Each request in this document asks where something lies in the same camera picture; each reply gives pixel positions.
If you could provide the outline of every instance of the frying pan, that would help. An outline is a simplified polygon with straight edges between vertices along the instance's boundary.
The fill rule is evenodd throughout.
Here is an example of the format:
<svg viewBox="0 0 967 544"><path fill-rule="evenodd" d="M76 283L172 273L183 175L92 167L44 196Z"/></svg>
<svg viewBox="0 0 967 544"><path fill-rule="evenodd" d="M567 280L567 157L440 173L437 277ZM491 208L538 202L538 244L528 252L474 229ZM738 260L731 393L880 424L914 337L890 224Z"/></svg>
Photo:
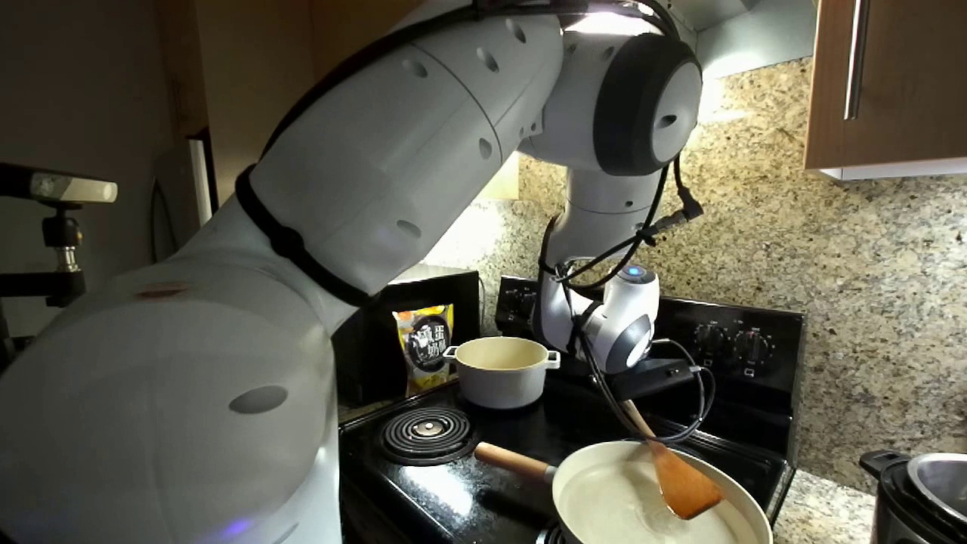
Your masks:
<svg viewBox="0 0 967 544"><path fill-rule="evenodd" d="M723 502L695 520L668 510L656 464L640 440L597 440L565 456L559 467L479 440L474 456L528 478L549 478L552 508L571 539L582 544L773 544L755 497L716 464L690 456L723 486Z"/></svg>

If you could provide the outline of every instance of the granite countertop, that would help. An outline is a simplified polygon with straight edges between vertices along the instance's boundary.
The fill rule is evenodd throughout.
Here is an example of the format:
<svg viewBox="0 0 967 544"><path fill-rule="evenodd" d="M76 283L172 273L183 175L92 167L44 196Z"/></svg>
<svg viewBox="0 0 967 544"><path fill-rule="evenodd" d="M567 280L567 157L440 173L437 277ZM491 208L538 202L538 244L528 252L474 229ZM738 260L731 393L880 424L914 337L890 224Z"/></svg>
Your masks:
<svg viewBox="0 0 967 544"><path fill-rule="evenodd" d="M875 495L798 471L780 520L775 544L869 544Z"/></svg>

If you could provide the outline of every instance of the stove burner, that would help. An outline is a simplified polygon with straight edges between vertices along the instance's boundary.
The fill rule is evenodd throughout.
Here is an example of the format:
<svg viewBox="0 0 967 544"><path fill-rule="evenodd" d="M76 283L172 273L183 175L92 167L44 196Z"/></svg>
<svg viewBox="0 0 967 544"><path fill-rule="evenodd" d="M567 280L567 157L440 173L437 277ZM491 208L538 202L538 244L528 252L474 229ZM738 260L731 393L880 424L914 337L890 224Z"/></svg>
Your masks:
<svg viewBox="0 0 967 544"><path fill-rule="evenodd" d="M549 522L535 544L567 544L567 532L563 522Z"/></svg>
<svg viewBox="0 0 967 544"><path fill-rule="evenodd" d="M472 421L456 406L424 406L383 425L385 454L402 462L444 462L469 443Z"/></svg>

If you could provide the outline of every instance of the kitchen wall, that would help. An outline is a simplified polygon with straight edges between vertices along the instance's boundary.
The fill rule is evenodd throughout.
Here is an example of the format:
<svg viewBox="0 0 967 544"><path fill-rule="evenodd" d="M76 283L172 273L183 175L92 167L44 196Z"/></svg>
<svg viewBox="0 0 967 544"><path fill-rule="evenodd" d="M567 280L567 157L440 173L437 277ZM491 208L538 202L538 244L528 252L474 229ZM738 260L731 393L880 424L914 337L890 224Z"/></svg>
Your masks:
<svg viewBox="0 0 967 544"><path fill-rule="evenodd" d="M802 173L809 60L711 82L685 181L708 215L638 252L668 295L799 311L798 462L869 486L864 449L967 449L967 179L837 184ZM563 169L521 161L425 255L535 277Z"/></svg>
<svg viewBox="0 0 967 544"><path fill-rule="evenodd" d="M168 143L152 0L6 0L0 5L0 161L116 179L119 198L85 208L87 283L149 261L152 163ZM49 208L0 198L0 273L52 267ZM3 299L16 335L55 314Z"/></svg>

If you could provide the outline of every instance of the small pot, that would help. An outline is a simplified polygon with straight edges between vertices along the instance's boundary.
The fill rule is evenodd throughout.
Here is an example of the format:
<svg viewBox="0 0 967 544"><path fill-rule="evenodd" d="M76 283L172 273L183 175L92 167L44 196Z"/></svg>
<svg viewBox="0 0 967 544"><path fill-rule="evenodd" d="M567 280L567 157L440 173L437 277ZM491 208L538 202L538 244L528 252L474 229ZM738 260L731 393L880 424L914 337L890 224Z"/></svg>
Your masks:
<svg viewBox="0 0 967 544"><path fill-rule="evenodd" d="M563 356L538 342L516 335L487 335L449 347L458 393L472 406L506 411L542 397L545 372L559 368Z"/></svg>
<svg viewBox="0 0 967 544"><path fill-rule="evenodd" d="M875 486L873 544L965 544L967 456L869 449L857 462Z"/></svg>
<svg viewBox="0 0 967 544"><path fill-rule="evenodd" d="M514 473L549 478L552 508L567 539L773 544L765 510L741 483L697 456L678 454L723 490L723 502L695 520L670 512L652 456L640 440L597 440L565 456L559 467L484 440L474 449L478 458Z"/></svg>

